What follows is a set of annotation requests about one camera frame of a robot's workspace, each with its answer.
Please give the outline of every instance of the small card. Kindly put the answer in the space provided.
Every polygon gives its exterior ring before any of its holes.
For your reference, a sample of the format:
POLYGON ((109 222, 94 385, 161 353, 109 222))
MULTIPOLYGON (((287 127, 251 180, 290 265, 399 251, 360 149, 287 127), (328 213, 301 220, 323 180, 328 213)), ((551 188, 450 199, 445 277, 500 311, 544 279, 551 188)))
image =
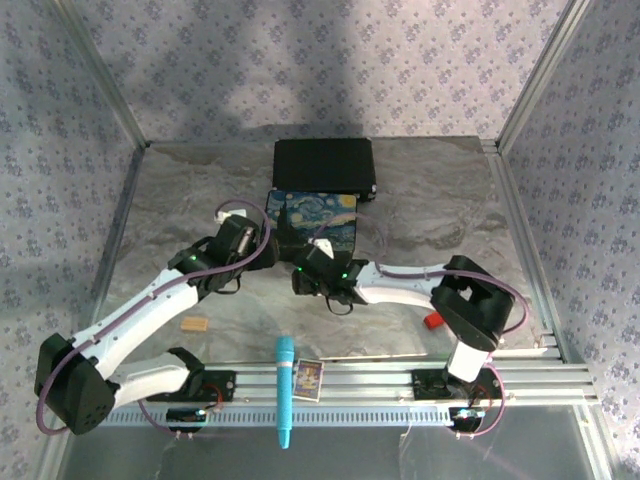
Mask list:
POLYGON ((324 362, 318 360, 298 360, 293 398, 320 401, 324 362))

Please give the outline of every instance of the book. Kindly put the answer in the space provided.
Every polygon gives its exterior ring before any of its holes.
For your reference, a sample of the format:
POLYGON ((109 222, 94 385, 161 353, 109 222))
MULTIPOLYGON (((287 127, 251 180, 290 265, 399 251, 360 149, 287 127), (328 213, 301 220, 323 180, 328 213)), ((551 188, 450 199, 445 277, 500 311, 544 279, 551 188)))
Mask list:
POLYGON ((356 244, 356 202, 354 195, 305 193, 272 190, 267 199, 267 215, 278 241, 280 260, 292 262, 329 219, 352 213, 330 224, 320 238, 331 241, 334 258, 345 264, 356 244))

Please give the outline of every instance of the blue microphone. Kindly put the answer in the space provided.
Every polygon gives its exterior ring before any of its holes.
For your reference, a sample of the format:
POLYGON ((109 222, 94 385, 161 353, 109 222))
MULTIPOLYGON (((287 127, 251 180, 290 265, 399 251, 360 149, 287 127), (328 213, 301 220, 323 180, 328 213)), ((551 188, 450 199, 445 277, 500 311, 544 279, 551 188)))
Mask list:
POLYGON ((289 448, 293 425, 293 338, 278 337, 276 367, 278 371, 278 410, 276 428, 282 449, 289 448))

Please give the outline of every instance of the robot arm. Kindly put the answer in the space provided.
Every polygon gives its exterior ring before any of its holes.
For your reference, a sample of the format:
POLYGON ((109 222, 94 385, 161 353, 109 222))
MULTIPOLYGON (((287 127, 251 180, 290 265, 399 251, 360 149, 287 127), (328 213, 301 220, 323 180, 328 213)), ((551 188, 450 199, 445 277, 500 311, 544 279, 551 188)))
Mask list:
POLYGON ((487 282, 447 274, 451 270, 489 276, 467 257, 454 256, 446 265, 429 267, 391 267, 367 260, 345 266, 332 257, 319 242, 305 247, 292 275, 294 292, 323 295, 327 305, 333 300, 350 309, 354 304, 383 302, 434 308, 457 337, 445 379, 452 375, 473 382, 498 348, 514 299, 487 282), (465 298, 463 292, 468 290, 465 298))
POLYGON ((75 434, 92 430, 111 410, 126 403, 163 392, 195 393, 201 387, 204 365, 182 348, 170 349, 152 360, 121 363, 176 315, 211 293, 221 293, 228 283, 239 282, 245 269, 273 264, 277 252, 271 248, 245 268, 192 275, 184 281, 185 275, 247 258, 256 249, 259 231, 257 224, 241 215, 225 216, 215 237, 203 238, 179 252, 151 284, 111 315, 70 340, 59 334, 49 337, 40 347, 36 395, 62 359, 87 343, 89 346, 60 370, 46 398, 49 408, 75 434))

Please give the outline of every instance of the cable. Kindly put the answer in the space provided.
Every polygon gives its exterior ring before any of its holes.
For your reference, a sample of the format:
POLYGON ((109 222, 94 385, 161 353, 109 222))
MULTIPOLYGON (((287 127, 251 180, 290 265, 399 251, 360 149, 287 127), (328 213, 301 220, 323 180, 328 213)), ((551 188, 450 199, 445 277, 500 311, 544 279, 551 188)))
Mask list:
MULTIPOLYGON (((386 235, 383 233, 382 228, 380 227, 380 222, 377 222, 372 217, 369 217, 367 215, 364 215, 358 212, 343 213, 330 218, 325 223, 323 223, 320 226, 320 228, 318 228, 318 230, 316 230, 316 233, 313 235, 312 240, 316 240, 320 236, 320 234, 322 234, 322 232, 324 232, 327 229, 327 227, 332 223, 338 220, 343 220, 351 217, 361 218, 375 227, 380 237, 380 243, 382 247, 381 248, 382 253, 380 254, 380 257, 384 257, 384 255, 387 253, 388 242, 387 242, 386 235)), ((505 333, 512 333, 518 330, 520 327, 522 327, 529 321, 529 318, 531 318, 531 309, 529 308, 529 304, 527 303, 527 300, 524 298, 524 296, 508 283, 503 282, 502 280, 498 280, 497 278, 492 277, 491 275, 484 275, 482 273, 470 272, 467 270, 440 270, 437 272, 426 272, 426 273, 393 273, 393 272, 388 272, 387 270, 383 270, 382 266, 377 260, 374 261, 374 265, 380 275, 384 275, 385 277, 389 277, 389 278, 397 278, 397 279, 405 279, 405 280, 421 280, 425 277, 430 278, 430 277, 441 277, 445 275, 456 275, 459 277, 466 277, 466 278, 473 278, 474 280, 481 280, 486 283, 490 283, 491 285, 494 285, 510 293, 522 305, 523 313, 520 321, 516 323, 513 327, 506 328, 502 332, 503 335, 505 333)))
POLYGON ((485 363, 485 367, 487 367, 489 370, 491 370, 493 372, 493 374, 496 376, 496 379, 498 380, 498 384, 500 386, 500 399, 501 399, 501 403, 500 403, 500 408, 498 409, 498 414, 496 415, 496 418, 493 419, 493 422, 491 422, 491 424, 485 428, 484 430, 481 430, 479 432, 474 432, 474 433, 467 433, 467 432, 455 432, 456 435, 461 435, 464 437, 479 437, 480 435, 484 435, 485 433, 489 433, 491 430, 493 430, 496 425, 498 425, 498 423, 500 423, 500 420, 502 419, 502 416, 504 415, 504 410, 505 408, 507 408, 507 396, 504 390, 504 381, 502 380, 502 377, 500 376, 500 373, 498 373, 498 369, 493 366, 492 363, 485 363))
POLYGON ((235 295, 240 291, 241 287, 242 287, 242 283, 240 282, 240 277, 237 277, 235 290, 216 290, 214 293, 217 293, 218 295, 235 295))
MULTIPOLYGON (((485 412, 487 412, 493 406, 493 398, 491 397, 491 395, 489 395, 489 391, 486 388, 484 388, 482 385, 478 384, 476 385, 475 388, 479 390, 480 393, 484 393, 486 399, 489 400, 489 406, 483 409, 485 412)), ((475 397, 474 400, 482 400, 482 399, 479 397, 475 397)), ((472 401, 471 405, 469 405, 469 408, 473 407, 473 403, 474 402, 472 401)))
POLYGON ((216 407, 220 407, 220 409, 222 409, 222 404, 224 403, 224 395, 222 395, 222 392, 220 391, 220 389, 213 383, 206 383, 202 386, 202 388, 204 390, 214 390, 216 392, 216 403, 213 405, 207 405, 206 407, 203 408, 203 410, 210 410, 212 408, 216 408, 216 407))
POLYGON ((238 268, 245 267, 246 265, 253 262, 256 258, 258 258, 258 256, 264 251, 264 249, 267 247, 269 243, 269 237, 271 236, 271 223, 264 209, 262 209, 261 207, 259 207, 258 205, 256 205, 255 203, 249 200, 234 198, 234 199, 226 200, 225 202, 222 202, 220 205, 218 205, 218 207, 215 209, 214 214, 217 216, 218 212, 223 207, 227 206, 230 203, 240 203, 243 205, 247 205, 261 213, 262 218, 264 220, 264 236, 262 238, 262 241, 256 248, 256 251, 253 252, 244 260, 241 260, 237 263, 234 263, 231 265, 225 265, 223 267, 211 268, 211 269, 203 270, 200 272, 189 273, 187 275, 182 275, 180 277, 174 278, 173 280, 170 280, 169 282, 156 288, 151 295, 146 295, 142 300, 140 300, 138 303, 133 305, 129 310, 124 312, 122 315, 120 315, 118 318, 112 321, 109 325, 105 326, 102 330, 100 330, 98 333, 94 335, 92 340, 87 340, 86 342, 82 343, 81 345, 71 350, 67 355, 65 355, 45 380, 44 385, 42 386, 42 390, 40 391, 40 396, 38 397, 38 405, 36 407, 36 424, 38 425, 38 428, 42 433, 44 433, 45 435, 59 435, 68 430, 68 427, 62 427, 58 429, 52 429, 47 427, 47 425, 45 425, 45 422, 44 422, 44 407, 45 407, 47 396, 49 395, 49 392, 51 391, 51 388, 53 387, 53 383, 55 382, 56 378, 58 377, 62 369, 66 367, 67 364, 71 362, 71 360, 76 355, 78 355, 79 353, 82 353, 84 350, 89 348, 98 340, 100 340, 104 336, 111 333, 113 330, 115 330, 124 322, 126 322, 129 318, 131 318, 141 308, 143 308, 144 306, 152 302, 155 298, 157 298, 159 295, 169 290, 170 288, 175 287, 176 285, 179 285, 181 283, 187 282, 193 278, 206 277, 208 275, 218 275, 220 273, 226 273, 226 272, 236 270, 238 268))
POLYGON ((157 430, 172 437, 179 435, 178 432, 174 432, 169 427, 165 427, 164 425, 160 425, 158 422, 156 422, 155 418, 153 418, 147 410, 147 407, 144 406, 144 402, 142 400, 138 400, 138 406, 140 407, 140 411, 142 412, 142 415, 144 415, 144 418, 147 420, 147 422, 153 425, 157 430))
POLYGON ((531 317, 531 309, 529 308, 529 304, 527 303, 527 300, 524 298, 524 296, 508 283, 503 282, 502 280, 498 280, 497 278, 492 277, 491 275, 471 272, 468 270, 438 270, 436 272, 424 272, 424 273, 393 273, 393 272, 388 272, 386 270, 383 270, 382 267, 377 263, 376 263, 376 269, 378 270, 378 273, 380 273, 380 275, 384 275, 385 277, 406 279, 406 280, 418 280, 418 279, 423 279, 425 277, 426 278, 444 277, 445 275, 473 278, 474 280, 481 280, 483 282, 490 283, 491 285, 494 285, 499 289, 506 291, 507 293, 513 295, 518 300, 518 302, 520 302, 520 304, 522 305, 523 313, 520 321, 516 323, 513 327, 506 328, 502 332, 503 335, 505 333, 511 333, 518 330, 525 323, 527 323, 529 321, 529 318, 531 317))

